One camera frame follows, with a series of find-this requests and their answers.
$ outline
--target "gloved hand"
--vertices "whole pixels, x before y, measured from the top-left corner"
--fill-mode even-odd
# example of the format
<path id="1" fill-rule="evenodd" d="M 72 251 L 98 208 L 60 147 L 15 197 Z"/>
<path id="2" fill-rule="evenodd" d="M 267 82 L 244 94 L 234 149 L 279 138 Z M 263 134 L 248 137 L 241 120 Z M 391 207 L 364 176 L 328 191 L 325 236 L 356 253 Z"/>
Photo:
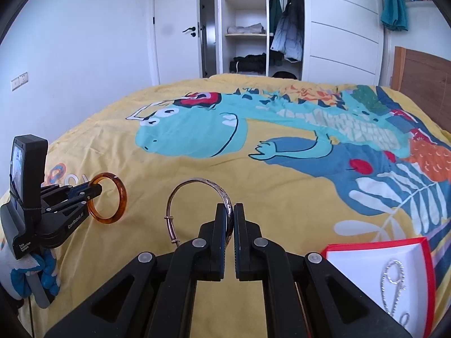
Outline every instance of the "gloved hand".
<path id="1" fill-rule="evenodd" d="M 56 257 L 51 250 L 45 249 L 42 256 L 31 253 L 17 260 L 6 241 L 0 244 L 0 283 L 14 299 L 22 300 L 31 295 L 26 273 L 43 271 L 41 284 L 53 296 L 59 292 L 60 281 L 56 269 Z"/>

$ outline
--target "light switch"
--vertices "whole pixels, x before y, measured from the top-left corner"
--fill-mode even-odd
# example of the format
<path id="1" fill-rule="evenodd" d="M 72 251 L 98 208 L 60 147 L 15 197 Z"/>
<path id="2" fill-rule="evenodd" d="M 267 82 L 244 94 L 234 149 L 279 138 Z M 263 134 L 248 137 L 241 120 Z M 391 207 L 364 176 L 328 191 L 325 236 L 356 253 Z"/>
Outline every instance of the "light switch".
<path id="1" fill-rule="evenodd" d="M 15 78 L 14 80 L 11 80 L 11 91 L 16 90 L 20 86 L 19 78 Z"/>
<path id="2" fill-rule="evenodd" d="M 23 85 L 28 82 L 28 72 L 19 76 L 19 85 Z"/>

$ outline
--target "teal curtain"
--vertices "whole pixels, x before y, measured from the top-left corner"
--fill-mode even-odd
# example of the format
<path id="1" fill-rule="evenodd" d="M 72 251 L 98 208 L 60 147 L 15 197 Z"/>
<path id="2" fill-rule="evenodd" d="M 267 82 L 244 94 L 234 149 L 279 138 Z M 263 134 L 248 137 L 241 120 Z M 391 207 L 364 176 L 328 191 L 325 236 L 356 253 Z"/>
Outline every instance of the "teal curtain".
<path id="1" fill-rule="evenodd" d="M 385 0 L 381 21 L 389 30 L 408 30 L 404 0 Z"/>

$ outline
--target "door handle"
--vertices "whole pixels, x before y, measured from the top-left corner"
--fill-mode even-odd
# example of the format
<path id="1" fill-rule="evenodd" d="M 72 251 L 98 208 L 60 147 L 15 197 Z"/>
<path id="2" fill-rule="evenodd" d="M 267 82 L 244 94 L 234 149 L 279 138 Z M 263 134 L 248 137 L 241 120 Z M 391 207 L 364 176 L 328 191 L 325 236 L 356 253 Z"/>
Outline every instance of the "door handle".
<path id="1" fill-rule="evenodd" d="M 192 30 L 193 32 L 196 31 L 196 27 L 192 26 L 191 28 L 185 29 L 182 33 L 187 32 L 188 30 Z"/>

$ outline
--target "wooden headboard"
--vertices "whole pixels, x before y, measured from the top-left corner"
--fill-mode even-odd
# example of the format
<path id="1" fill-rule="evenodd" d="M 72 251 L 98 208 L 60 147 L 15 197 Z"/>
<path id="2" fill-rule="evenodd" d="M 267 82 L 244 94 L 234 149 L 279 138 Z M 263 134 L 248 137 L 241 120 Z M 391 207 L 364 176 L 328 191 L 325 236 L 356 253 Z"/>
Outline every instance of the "wooden headboard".
<path id="1" fill-rule="evenodd" d="M 411 98 L 441 128 L 451 132 L 451 61 L 395 47 L 391 88 Z"/>

